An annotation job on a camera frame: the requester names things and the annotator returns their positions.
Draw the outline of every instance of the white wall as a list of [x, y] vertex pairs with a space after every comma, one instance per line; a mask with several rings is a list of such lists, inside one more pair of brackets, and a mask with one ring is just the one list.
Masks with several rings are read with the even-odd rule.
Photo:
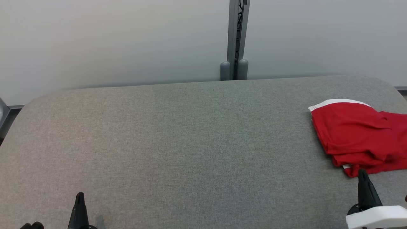
[[407, 1], [251, 0], [248, 79], [356, 74], [407, 86]]
[[217, 81], [229, 0], [0, 0], [0, 97]]

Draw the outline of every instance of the gray fabric surface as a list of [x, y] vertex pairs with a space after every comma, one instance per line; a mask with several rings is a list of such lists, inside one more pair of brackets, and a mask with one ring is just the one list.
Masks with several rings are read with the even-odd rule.
[[[347, 98], [407, 113], [366, 77], [60, 92], [26, 105], [0, 147], [0, 225], [66, 228], [77, 192], [112, 228], [346, 228], [357, 179], [335, 168], [307, 108]], [[407, 171], [371, 175], [402, 205]]]

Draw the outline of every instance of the white robot part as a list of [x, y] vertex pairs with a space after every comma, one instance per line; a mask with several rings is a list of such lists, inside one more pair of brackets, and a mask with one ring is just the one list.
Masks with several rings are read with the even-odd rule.
[[407, 228], [407, 209], [380, 206], [346, 216], [349, 229]]

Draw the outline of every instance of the red fabric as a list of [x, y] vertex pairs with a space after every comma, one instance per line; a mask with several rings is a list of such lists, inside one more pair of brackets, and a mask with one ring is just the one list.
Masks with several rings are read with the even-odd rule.
[[313, 124], [325, 152], [335, 166], [357, 177], [359, 168], [369, 174], [407, 169], [407, 114], [377, 112], [359, 103], [333, 103], [312, 112]]

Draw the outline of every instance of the red cloth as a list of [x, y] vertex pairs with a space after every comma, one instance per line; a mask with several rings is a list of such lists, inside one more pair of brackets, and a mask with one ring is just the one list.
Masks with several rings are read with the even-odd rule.
[[327, 100], [309, 108], [325, 152], [349, 177], [407, 169], [407, 114], [377, 112], [367, 104]]

